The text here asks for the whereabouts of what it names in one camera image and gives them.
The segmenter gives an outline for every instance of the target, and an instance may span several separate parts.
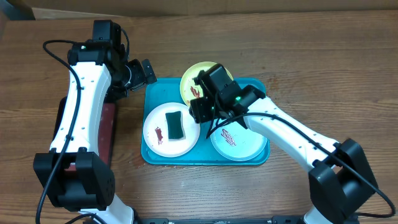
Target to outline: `wooden tabletop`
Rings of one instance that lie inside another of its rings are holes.
[[[149,58],[157,77],[222,63],[260,79],[285,112],[326,136],[353,138],[380,188],[398,203],[398,11],[275,13],[114,20],[131,58]],[[42,193],[33,168],[47,152],[68,71],[42,50],[50,39],[85,41],[92,20],[10,21],[0,42],[0,222],[33,223]],[[49,46],[66,60],[68,44]],[[254,167],[152,166],[140,154],[144,90],[118,101],[112,170],[116,193],[142,218],[258,218],[303,215],[307,174],[271,144]],[[373,196],[361,211],[388,213]],[[74,217],[45,201],[42,223]],[[363,223],[397,223],[363,218]]]

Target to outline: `yellow plate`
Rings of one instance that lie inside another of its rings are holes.
[[[192,65],[188,70],[184,73],[181,78],[180,83],[180,94],[182,100],[187,106],[190,106],[190,101],[196,98],[203,97],[203,90],[200,85],[195,85],[193,82],[193,78],[197,77],[201,70],[207,71],[209,68],[213,67],[217,63],[215,62],[199,62]],[[226,73],[228,76],[234,80],[231,73],[226,69]]]

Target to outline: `tray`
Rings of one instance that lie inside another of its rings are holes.
[[[241,87],[253,85],[265,92],[265,86],[255,78],[235,79]],[[157,82],[148,85],[145,92],[144,119],[157,106],[168,102],[184,104],[180,95],[181,78],[158,78]],[[265,163],[269,157],[269,141],[264,150],[255,158],[249,161],[232,161],[220,155],[213,147],[210,138],[205,139],[210,122],[200,125],[200,136],[195,146],[186,154],[178,157],[168,158],[154,153],[148,148],[144,137],[141,137],[141,155],[145,161],[154,165],[174,165],[174,166],[256,166]]]

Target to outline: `sponge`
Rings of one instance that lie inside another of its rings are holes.
[[[166,121],[167,129],[169,130],[169,141],[178,141],[185,139],[185,133],[182,127],[181,111],[166,113]]]

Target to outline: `plate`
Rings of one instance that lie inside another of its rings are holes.
[[[169,141],[166,113],[181,111],[185,139]],[[177,157],[187,153],[198,141],[200,125],[189,114],[188,107],[181,103],[164,103],[153,109],[144,122],[142,135],[148,147],[164,157]]]
[[[267,138],[244,129],[238,122],[218,128],[210,136],[214,148],[227,159],[248,161],[258,156],[267,144]]]
[[[195,85],[195,82],[193,82],[193,78],[197,77],[201,70],[207,71],[209,70],[209,68],[213,67],[216,64],[216,62],[199,62],[192,65],[190,68],[188,68],[187,71],[185,71],[184,75],[181,78],[180,94],[182,100],[187,106],[190,106],[191,100],[203,96],[203,90],[201,89],[200,85]],[[234,80],[228,69],[225,68],[225,70],[228,76],[232,80]]]

